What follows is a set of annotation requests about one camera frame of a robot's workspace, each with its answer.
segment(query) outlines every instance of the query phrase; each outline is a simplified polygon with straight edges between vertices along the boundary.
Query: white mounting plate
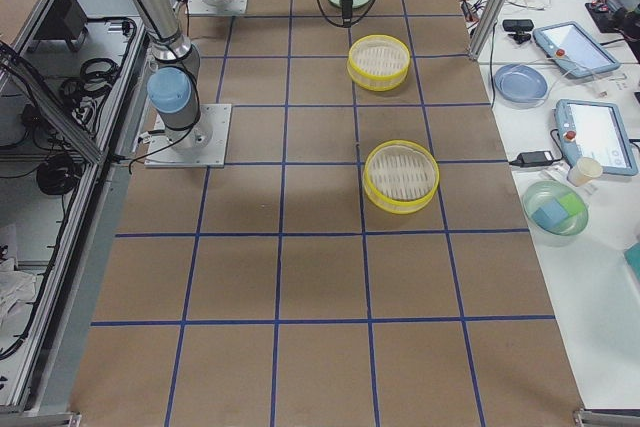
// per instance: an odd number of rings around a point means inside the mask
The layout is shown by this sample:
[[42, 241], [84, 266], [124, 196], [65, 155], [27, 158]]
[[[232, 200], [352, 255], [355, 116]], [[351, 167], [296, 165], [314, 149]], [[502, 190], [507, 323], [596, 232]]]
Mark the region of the white mounting plate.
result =
[[232, 0], [226, 4], [209, 5], [202, 0], [189, 0], [189, 15], [191, 17], [230, 17], [244, 15], [249, 0]]
[[[211, 128], [211, 140], [204, 147], [174, 149], [172, 147], [150, 155], [145, 160], [147, 167], [224, 167], [227, 153], [227, 139], [231, 124], [231, 104], [203, 104], [200, 106], [200, 122], [207, 122]], [[160, 116], [156, 117], [154, 129], [164, 129]], [[169, 141], [164, 135], [151, 138], [149, 151], [166, 147]]]

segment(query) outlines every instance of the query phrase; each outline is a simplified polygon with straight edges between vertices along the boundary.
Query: blue joint cap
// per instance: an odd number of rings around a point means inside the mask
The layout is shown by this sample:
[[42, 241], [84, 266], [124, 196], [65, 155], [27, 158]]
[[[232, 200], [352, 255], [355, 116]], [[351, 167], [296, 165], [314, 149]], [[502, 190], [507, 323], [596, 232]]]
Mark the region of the blue joint cap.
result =
[[149, 78], [147, 94], [160, 112], [175, 114], [184, 109], [189, 102], [191, 81], [181, 70], [165, 67]]

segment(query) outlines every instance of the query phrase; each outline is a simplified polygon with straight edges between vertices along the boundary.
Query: beige cup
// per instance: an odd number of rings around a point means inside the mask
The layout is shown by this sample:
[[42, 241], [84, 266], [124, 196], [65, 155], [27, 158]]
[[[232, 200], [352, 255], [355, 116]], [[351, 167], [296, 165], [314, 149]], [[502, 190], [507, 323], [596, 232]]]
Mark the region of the beige cup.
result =
[[590, 180], [597, 179], [602, 175], [600, 162], [591, 157], [580, 157], [576, 165], [571, 167], [567, 180], [576, 187], [586, 184]]

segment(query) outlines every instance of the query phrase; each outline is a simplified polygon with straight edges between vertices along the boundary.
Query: green bowl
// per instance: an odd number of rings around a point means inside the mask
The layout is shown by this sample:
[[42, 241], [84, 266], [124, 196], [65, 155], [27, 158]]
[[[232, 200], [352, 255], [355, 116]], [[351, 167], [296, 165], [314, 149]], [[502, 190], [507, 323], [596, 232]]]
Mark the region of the green bowl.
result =
[[[539, 225], [533, 219], [533, 213], [538, 210], [541, 206], [546, 204], [552, 199], [559, 200], [567, 194], [575, 194], [579, 200], [580, 212], [577, 214], [565, 219], [557, 225], [554, 225], [551, 228], [546, 228]], [[527, 189], [527, 191], [522, 196], [522, 204], [524, 205], [524, 211], [527, 214], [527, 217], [531, 219], [538, 227], [546, 230], [547, 232], [551, 232], [556, 235], [576, 235], [582, 232], [587, 223], [589, 222], [589, 210], [587, 209], [587, 205], [584, 203], [582, 198], [571, 188], [567, 187], [560, 182], [555, 182], [552, 180], [543, 180], [541, 182], [536, 182], [531, 187]]]

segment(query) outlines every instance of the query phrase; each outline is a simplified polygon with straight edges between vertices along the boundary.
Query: round yellow container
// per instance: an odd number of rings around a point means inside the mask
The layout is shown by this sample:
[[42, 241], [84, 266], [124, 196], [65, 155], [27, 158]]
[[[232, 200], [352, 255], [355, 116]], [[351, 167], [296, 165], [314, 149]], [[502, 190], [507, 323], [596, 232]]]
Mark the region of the round yellow container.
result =
[[376, 147], [364, 165], [364, 191], [392, 214], [411, 214], [433, 198], [440, 182], [438, 164], [427, 149], [407, 140]]
[[347, 71], [363, 89], [382, 92], [407, 77], [411, 54], [406, 45], [389, 35], [368, 35], [349, 49]]

